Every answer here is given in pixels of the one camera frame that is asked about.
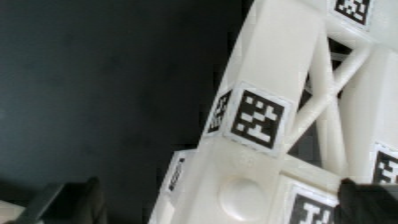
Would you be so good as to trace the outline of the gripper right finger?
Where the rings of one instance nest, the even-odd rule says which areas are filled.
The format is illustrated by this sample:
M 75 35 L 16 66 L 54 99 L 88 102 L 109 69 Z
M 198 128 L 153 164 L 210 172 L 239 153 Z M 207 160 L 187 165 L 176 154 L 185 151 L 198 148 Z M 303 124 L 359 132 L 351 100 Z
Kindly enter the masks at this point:
M 398 224 L 398 184 L 342 180 L 335 224 Z

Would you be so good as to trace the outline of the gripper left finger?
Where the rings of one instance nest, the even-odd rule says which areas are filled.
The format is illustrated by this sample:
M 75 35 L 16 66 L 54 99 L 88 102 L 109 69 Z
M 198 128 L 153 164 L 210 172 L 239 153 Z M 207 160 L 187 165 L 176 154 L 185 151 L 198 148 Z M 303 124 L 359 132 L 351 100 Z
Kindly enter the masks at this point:
M 107 224 L 100 179 L 50 183 L 27 206 L 0 201 L 0 224 Z

